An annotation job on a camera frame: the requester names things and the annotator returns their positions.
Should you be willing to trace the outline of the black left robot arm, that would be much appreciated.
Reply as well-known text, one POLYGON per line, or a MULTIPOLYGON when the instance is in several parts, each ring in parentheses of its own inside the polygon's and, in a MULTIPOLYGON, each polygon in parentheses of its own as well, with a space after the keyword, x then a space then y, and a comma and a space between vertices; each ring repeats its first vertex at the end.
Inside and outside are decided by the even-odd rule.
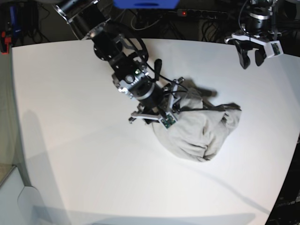
POLYGON ((276 0, 247 0, 239 15, 239 30, 225 38, 225 43, 236 47, 240 65, 250 65, 248 51, 255 49, 255 63, 259 67, 265 59, 282 55, 283 48, 278 37, 281 33, 276 26, 276 0))

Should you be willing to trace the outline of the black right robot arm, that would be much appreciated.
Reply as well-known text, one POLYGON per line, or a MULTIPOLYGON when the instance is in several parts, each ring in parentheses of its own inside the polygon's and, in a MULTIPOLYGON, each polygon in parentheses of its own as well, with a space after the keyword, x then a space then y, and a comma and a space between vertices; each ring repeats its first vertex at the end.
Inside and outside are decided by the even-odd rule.
POLYGON ((136 119, 169 129, 178 119, 180 93, 188 90, 184 78, 170 80, 161 75, 162 60, 148 64, 145 43, 126 25, 103 15, 96 0, 61 0, 53 4, 79 40, 91 40, 95 55, 113 69, 112 81, 120 93, 139 102, 129 123, 136 119))

